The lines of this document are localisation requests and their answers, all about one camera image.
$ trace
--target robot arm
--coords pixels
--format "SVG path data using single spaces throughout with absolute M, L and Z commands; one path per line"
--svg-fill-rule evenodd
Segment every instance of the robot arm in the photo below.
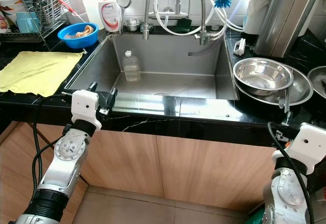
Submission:
M 326 155 L 325 142 L 326 130 L 302 123 L 299 133 L 285 149 L 298 168 L 305 186 L 306 175 L 313 173 L 315 165 Z M 270 184 L 263 191 L 263 224 L 308 223 L 307 204 L 292 167 L 279 150 L 273 153 L 272 159 L 276 166 Z
M 87 147 L 101 123 L 96 115 L 107 117 L 115 102 L 117 90 L 113 89 L 107 102 L 108 108 L 99 108 L 98 95 L 80 90 L 72 94 L 72 127 L 58 140 L 55 155 L 37 187 L 29 206 L 19 216 L 16 224 L 58 224 L 79 177 L 81 163 L 87 156 Z

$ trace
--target cabinet door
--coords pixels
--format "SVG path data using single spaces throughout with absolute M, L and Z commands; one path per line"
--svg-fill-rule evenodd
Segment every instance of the cabinet door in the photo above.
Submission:
M 40 147 L 46 142 L 39 138 Z M 32 161 L 36 154 L 33 130 L 20 123 L 0 145 L 0 223 L 16 220 L 27 208 L 33 192 Z M 53 159 L 53 150 L 42 153 L 43 173 Z M 61 223 L 70 224 L 88 185 L 80 179 Z
M 50 141 L 60 136 L 62 128 L 38 125 Z M 92 186 L 163 196 L 155 135 L 95 132 L 81 175 Z
M 166 198 L 248 211 L 263 201 L 273 148 L 157 137 Z

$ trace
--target tile floor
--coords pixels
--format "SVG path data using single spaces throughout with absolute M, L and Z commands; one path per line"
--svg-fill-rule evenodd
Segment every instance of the tile floor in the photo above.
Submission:
M 73 224 L 244 224 L 247 219 L 241 211 L 91 186 Z

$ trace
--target stainless steel sink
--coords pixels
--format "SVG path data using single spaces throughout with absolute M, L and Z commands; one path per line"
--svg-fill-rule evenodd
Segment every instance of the stainless steel sink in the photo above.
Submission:
M 141 80 L 127 82 L 121 60 L 126 50 L 139 59 Z M 140 34 L 109 35 L 69 89 L 98 82 L 98 91 L 236 100 L 226 41 L 201 46 L 193 36 Z

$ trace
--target faucet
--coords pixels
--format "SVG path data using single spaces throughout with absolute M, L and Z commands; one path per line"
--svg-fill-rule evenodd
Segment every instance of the faucet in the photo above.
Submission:
M 144 30 L 143 30 L 143 39 L 148 40 L 149 39 L 149 25 L 148 25 L 148 18 L 156 19 L 156 16 L 154 12 L 149 13 L 149 4 L 150 0 L 146 0 L 145 3 L 145 23 L 144 23 Z M 199 39 L 200 45 L 206 45 L 208 43 L 208 35 L 206 33 L 206 9 L 205 9 L 205 0 L 201 0 L 201 8 L 202 8 L 202 18 L 201 18 L 201 29 L 199 31 L 199 35 L 195 35 L 196 39 Z M 168 16 L 169 19 L 182 19 L 187 18 L 187 13 L 180 12 L 181 9 L 181 2 L 180 0 L 176 0 L 175 4 L 175 12 L 159 12 L 159 14 L 162 14 L 163 16 Z

